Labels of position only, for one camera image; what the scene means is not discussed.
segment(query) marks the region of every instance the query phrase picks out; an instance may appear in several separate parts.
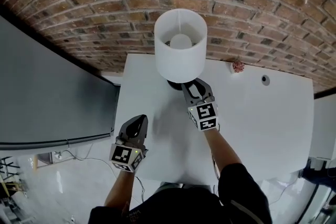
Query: black sleeve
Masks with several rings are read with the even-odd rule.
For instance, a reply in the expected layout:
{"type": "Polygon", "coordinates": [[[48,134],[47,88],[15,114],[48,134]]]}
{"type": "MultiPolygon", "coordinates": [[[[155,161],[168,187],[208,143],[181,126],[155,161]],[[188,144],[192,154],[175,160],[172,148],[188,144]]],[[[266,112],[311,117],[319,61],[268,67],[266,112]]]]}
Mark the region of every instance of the black sleeve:
{"type": "Polygon", "coordinates": [[[268,200],[243,164],[230,164],[222,172],[218,194],[231,222],[270,224],[268,200]]]}
{"type": "Polygon", "coordinates": [[[119,209],[99,206],[91,210],[88,224],[121,223],[121,220],[119,209]]]}

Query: person's right arm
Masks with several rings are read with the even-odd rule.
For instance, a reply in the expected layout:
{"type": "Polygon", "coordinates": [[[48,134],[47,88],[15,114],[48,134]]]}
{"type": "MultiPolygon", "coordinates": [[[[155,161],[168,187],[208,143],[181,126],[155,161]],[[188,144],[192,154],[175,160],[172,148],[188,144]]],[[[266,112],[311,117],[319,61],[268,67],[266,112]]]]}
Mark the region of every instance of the person's right arm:
{"type": "Polygon", "coordinates": [[[213,128],[204,132],[221,173],[218,194],[232,223],[270,224],[268,200],[242,164],[240,158],[213,128]]]}

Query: lamp base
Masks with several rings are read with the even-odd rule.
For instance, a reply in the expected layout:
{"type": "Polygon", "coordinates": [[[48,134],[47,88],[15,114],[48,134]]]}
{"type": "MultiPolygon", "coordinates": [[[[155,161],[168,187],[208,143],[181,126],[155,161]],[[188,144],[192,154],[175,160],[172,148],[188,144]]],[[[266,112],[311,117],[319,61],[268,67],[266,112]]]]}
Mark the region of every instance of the lamp base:
{"type": "MultiPolygon", "coordinates": [[[[172,81],[168,81],[168,84],[174,89],[174,90],[177,90],[177,91],[182,91],[182,86],[181,84],[182,83],[175,83],[175,82],[172,82],[172,81]]],[[[186,82],[184,83],[188,88],[190,88],[192,85],[193,85],[193,81],[189,81],[189,82],[186,82]]]]}

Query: white marker cube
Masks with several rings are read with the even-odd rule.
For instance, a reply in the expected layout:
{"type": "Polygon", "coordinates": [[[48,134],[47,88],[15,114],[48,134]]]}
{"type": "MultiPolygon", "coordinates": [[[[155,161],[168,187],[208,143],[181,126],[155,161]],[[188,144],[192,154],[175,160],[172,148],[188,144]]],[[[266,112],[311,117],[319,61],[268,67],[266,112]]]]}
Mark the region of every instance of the white marker cube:
{"type": "Polygon", "coordinates": [[[109,160],[115,168],[134,173],[143,160],[143,154],[138,148],[112,144],[109,160]]]}
{"type": "Polygon", "coordinates": [[[216,102],[204,103],[188,108],[189,118],[199,131],[218,128],[218,108],[216,102]]]}

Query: brick wall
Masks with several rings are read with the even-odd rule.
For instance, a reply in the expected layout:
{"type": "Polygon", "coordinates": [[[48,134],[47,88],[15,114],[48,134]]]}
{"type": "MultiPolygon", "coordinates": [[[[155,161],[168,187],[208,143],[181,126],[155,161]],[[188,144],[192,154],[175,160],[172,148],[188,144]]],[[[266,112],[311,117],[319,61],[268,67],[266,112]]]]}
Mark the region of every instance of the brick wall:
{"type": "Polygon", "coordinates": [[[336,0],[1,0],[55,46],[103,71],[122,72],[127,53],[153,54],[155,20],[172,8],[201,14],[207,57],[336,86],[336,0]]]}

